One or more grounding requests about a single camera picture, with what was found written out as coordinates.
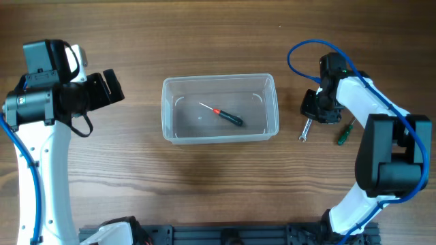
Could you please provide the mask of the small silver wrench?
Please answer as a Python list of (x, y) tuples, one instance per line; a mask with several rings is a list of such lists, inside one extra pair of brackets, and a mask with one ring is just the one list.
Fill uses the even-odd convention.
[(311, 127), (311, 123), (312, 123), (312, 119), (308, 119), (307, 120), (307, 122), (306, 122), (306, 124), (305, 124), (305, 127), (304, 127), (304, 129), (302, 130), (302, 133), (301, 133), (301, 135), (299, 136), (299, 140), (300, 141), (302, 141), (302, 142), (305, 142), (306, 140), (307, 140), (307, 134), (308, 134), (308, 132), (309, 132), (309, 129), (310, 129), (310, 127)]

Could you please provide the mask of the black orange screwdriver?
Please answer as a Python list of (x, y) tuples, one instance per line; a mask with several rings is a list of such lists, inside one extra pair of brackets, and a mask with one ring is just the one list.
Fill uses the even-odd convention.
[(210, 109), (213, 111), (216, 115), (220, 116), (221, 118), (226, 119), (227, 121), (231, 122), (232, 124), (241, 127), (243, 125), (243, 120), (235, 115), (229, 114), (223, 110), (219, 110), (217, 108), (209, 107), (208, 105), (205, 105), (201, 102), (199, 102), (200, 105), (203, 105), (204, 107)]

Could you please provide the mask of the clear plastic container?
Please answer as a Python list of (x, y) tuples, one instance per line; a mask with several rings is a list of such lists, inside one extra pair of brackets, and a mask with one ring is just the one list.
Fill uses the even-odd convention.
[[(243, 120), (238, 127), (199, 102)], [(279, 132), (279, 106), (268, 73), (167, 78), (161, 96), (163, 137), (172, 144), (269, 140)]]

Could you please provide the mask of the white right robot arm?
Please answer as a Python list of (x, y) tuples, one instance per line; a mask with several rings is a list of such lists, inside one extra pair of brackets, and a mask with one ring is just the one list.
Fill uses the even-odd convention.
[(337, 52), (320, 59), (320, 87), (300, 107), (309, 121), (336, 124), (349, 110), (364, 133), (355, 161), (356, 182), (325, 211), (314, 233), (320, 244), (353, 244), (370, 220), (392, 203), (421, 191), (429, 179), (432, 122), (399, 108), (363, 71), (349, 69)]

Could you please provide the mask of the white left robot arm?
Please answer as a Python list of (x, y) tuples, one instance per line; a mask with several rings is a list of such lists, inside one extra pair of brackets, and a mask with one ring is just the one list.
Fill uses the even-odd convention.
[(61, 39), (23, 46), (27, 73), (5, 98), (1, 128), (18, 160), (19, 244), (79, 244), (68, 180), (74, 118), (124, 99), (112, 69), (86, 74), (84, 50)]

